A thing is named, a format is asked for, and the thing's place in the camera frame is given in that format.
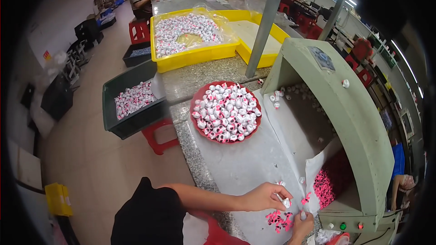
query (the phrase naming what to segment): tiled floor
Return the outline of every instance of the tiled floor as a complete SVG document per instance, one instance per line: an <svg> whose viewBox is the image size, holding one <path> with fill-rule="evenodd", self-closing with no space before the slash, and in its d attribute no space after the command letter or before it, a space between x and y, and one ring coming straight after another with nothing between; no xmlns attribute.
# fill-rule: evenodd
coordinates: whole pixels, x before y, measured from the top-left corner
<svg viewBox="0 0 436 245"><path fill-rule="evenodd" d="M126 70L122 58L133 17L128 2L116 10L117 22L103 30L105 37L90 52L94 56L81 74L73 107L40 144L43 180L68 187L74 213L70 221L82 245L110 244L114 215L141 177L149 177L154 187L193 185L180 146L158 156L140 132L121 140L104 130L102 85ZM175 137L172 126L156 132L158 143Z"/></svg>

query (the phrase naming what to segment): fluorescent light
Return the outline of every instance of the fluorescent light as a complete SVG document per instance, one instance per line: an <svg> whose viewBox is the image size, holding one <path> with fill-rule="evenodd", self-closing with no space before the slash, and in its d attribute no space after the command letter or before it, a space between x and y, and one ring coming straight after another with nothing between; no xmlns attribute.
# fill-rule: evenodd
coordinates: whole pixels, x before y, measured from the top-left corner
<svg viewBox="0 0 436 245"><path fill-rule="evenodd" d="M424 98L424 95L422 94L421 87L418 86L418 90L419 90L419 93L421 94L421 98L423 99L423 98Z"/></svg>
<svg viewBox="0 0 436 245"><path fill-rule="evenodd" d="M417 81L417 79L416 79L416 77L415 77L415 74L414 74L413 71L411 70L410 65L409 65L409 63L407 62L406 57L404 57L403 52L401 52L400 48L397 46L397 44L395 44L394 40L392 40L391 42L392 42L392 44L397 48L397 50L398 50L398 52L400 53L401 57L403 57L403 60L406 62L406 65L407 65L407 67L409 68L409 70L410 70L410 72L411 72L411 75L413 76L413 79L415 80L416 84L418 84L418 81Z"/></svg>
<svg viewBox="0 0 436 245"><path fill-rule="evenodd" d="M349 2L353 3L355 6L357 6L356 2L352 1L352 0L348 0Z"/></svg>

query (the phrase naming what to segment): black plastic crate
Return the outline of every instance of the black plastic crate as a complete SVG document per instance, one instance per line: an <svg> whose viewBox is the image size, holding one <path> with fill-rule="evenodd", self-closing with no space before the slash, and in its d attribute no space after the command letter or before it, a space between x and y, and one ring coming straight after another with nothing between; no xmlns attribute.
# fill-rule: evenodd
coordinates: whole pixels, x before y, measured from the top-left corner
<svg viewBox="0 0 436 245"><path fill-rule="evenodd" d="M103 123L105 130L116 134L122 140L143 130L145 127L169 116L166 98L156 100L140 110L118 120L114 99L126 88L153 79L157 64L151 60L132 68L103 84Z"/></svg>
<svg viewBox="0 0 436 245"><path fill-rule="evenodd" d="M134 50L144 49L150 46L151 46L150 42L142 42L139 44L130 45L126 53L124 53L124 57L123 57L123 61L126 64L126 66L133 67L150 60L151 54L130 57L130 55L132 55L132 52Z"/></svg>

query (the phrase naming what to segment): machine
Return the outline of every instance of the machine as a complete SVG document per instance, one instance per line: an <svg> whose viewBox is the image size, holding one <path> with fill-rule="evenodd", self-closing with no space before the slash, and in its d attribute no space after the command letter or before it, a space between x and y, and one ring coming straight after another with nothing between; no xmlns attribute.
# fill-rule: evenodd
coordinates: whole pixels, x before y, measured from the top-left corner
<svg viewBox="0 0 436 245"><path fill-rule="evenodd" d="M348 88L342 85L345 79L349 81ZM401 212L385 213L394 157L373 100L354 71L328 42L286 38L261 94L269 95L281 86L303 82L318 99L333 125L355 179L348 190L319 211L322 227L361 233L355 244L379 236L382 238L371 244L388 244L395 237ZM307 159L319 153L311 147L317 140L317 136L311 133L315 127L304 127L307 124L304 120L312 118L311 113L297 114L294 109L281 105L273 113L268 112L268 117L275 116L278 120L271 123L283 140L283 148L288 148L294 155L296 168L293 170L298 172L299 168L305 167ZM283 121L286 117L297 118L297 121ZM325 139L332 141L333 137L326 135ZM305 172L300 170L296 174L303 176ZM305 184L301 184L301 188L303 191L308 189Z"/></svg>

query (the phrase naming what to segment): round red bowl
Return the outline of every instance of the round red bowl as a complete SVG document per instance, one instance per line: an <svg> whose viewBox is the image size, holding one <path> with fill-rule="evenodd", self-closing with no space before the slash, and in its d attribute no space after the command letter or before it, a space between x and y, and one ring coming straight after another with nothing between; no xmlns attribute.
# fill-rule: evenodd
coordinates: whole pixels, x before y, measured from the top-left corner
<svg viewBox="0 0 436 245"><path fill-rule="evenodd" d="M237 140L237 141L235 141L235 142L227 142L227 143L219 143L218 141L216 141L215 139L210 139L210 138L208 138L208 136L207 135L205 135L204 134L204 132L197 126L197 119L195 119L193 116L192 116L192 113L193 113L193 108L194 108L194 106L195 106L195 101L196 100L203 100L203 96L206 94L206 90L209 90L209 86L211 86L211 85L217 85L217 84L223 84L223 83L226 83L227 84L227 87L228 86L231 86L231 85L233 85L233 84L236 84L236 83L234 83L234 82L229 82L229 81L225 81L225 80L221 80L221 81L219 81L219 82L212 82L212 83L208 83L208 84L206 84L205 86L203 86L202 88L200 88L195 94L194 94L194 96L193 96L193 98L192 98L192 100L191 100L191 106L189 107L189 114L191 115L191 120L192 120L192 122L193 122L193 126L197 129L197 131L200 133L200 135L202 135L202 136L204 136L206 139L208 139L208 140L210 140L210 141L213 141L213 142L215 142L215 143L218 143L218 144L235 144L235 143L238 143L238 142L243 142L243 141L245 141L245 140L247 140L247 139L249 139L256 131L257 131L257 129L259 128L259 126L260 126L260 120L261 120L261 118L262 118L262 115L260 116L260 117L256 117L256 122L257 122L257 127L254 129L254 131L251 133L251 134L249 134L248 136L246 136L245 138L244 138L244 140L242 140L242 141L239 141L239 140ZM257 98L254 96L254 94L253 94L253 92L251 92L250 90L248 90L247 88L246 88L246 90L247 90L247 93L251 93L252 95L253 95L253 97L256 99L256 103L257 103L257 108L259 109L259 111L262 111L262 109L261 109L261 107L260 107L260 105L259 105L259 101L257 100Z"/></svg>

